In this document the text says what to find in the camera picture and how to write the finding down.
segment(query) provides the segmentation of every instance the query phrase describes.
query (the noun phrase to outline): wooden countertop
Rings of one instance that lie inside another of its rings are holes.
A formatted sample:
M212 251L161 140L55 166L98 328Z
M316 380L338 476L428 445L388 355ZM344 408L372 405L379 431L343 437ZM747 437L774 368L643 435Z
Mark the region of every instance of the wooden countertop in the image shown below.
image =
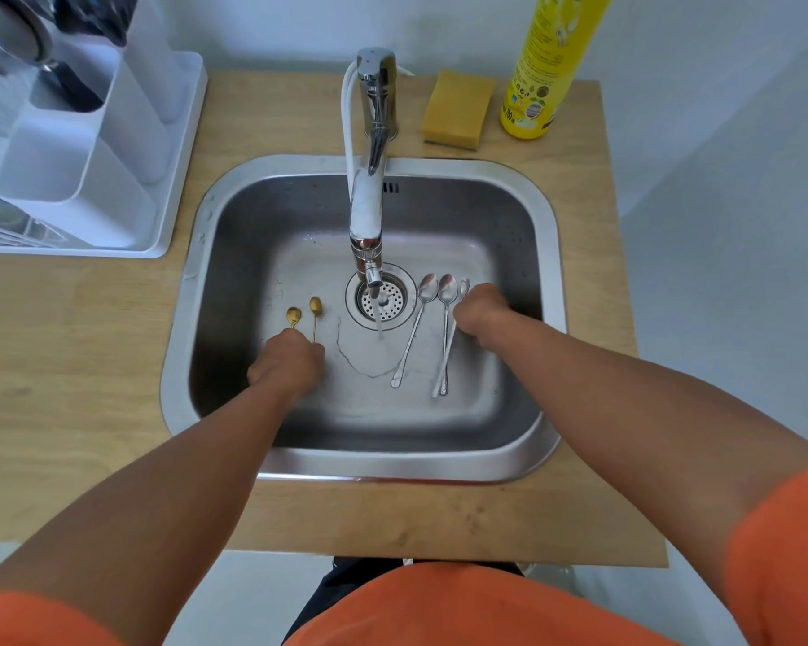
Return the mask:
M212 73L163 258L0 256L0 540L26 539L168 438L158 384L197 206L248 159L342 154L340 82L338 74ZM636 355L598 83L575 83L548 137L531 142L501 129L498 83L476 153L421 141L433 83L399 78L401 129L390 154L478 157L532 179L559 223L570 333ZM356 149L362 144L357 137ZM566 445L531 476L500 486L259 481L230 547L667 566L659 533Z

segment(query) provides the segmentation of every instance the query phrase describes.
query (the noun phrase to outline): fist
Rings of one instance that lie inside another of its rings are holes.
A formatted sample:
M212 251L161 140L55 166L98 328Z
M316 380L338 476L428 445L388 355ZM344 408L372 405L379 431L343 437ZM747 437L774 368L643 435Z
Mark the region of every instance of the fist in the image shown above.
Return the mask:
M458 328L479 341L483 349L491 350L496 335L497 319L511 313L506 297L492 283L482 283L455 306Z
M263 345L248 368L248 382L272 382L295 402L321 384L324 359L323 345L313 345L296 329L285 329Z

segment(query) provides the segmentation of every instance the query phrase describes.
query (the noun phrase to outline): orange shirt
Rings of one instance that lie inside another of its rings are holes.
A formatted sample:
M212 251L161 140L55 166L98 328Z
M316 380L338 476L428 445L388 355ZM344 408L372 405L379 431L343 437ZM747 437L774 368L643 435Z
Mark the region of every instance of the orange shirt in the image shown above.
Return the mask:
M728 606L751 646L808 646L808 472L789 480L734 532ZM423 563L361 586L312 619L288 646L353 643L562 646L672 643L549 586L496 569ZM46 598L0 594L0 646L119 646L80 612Z

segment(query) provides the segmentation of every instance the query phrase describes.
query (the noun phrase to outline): yellow bottle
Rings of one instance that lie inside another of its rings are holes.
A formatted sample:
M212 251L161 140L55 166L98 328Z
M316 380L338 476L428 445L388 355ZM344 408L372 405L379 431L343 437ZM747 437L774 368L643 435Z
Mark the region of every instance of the yellow bottle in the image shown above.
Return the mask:
M544 136L611 0L539 0L500 123L516 138Z

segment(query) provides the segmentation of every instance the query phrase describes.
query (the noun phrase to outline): stainless steel sink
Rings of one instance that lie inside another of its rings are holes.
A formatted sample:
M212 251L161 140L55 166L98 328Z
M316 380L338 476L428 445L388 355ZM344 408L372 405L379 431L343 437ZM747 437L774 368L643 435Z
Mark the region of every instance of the stainless steel sink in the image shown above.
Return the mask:
M355 277L341 157L274 156L240 165L206 194L194 223L162 373L171 433L246 387L261 340L312 333L325 314L321 388L285 419L259 476L496 482L524 476L558 444L511 371L458 335L447 397L431 399L443 305L426 306L399 389L390 386L434 272L496 283L512 307L565 330L557 225L526 177L486 161L391 159L383 196L383 340Z

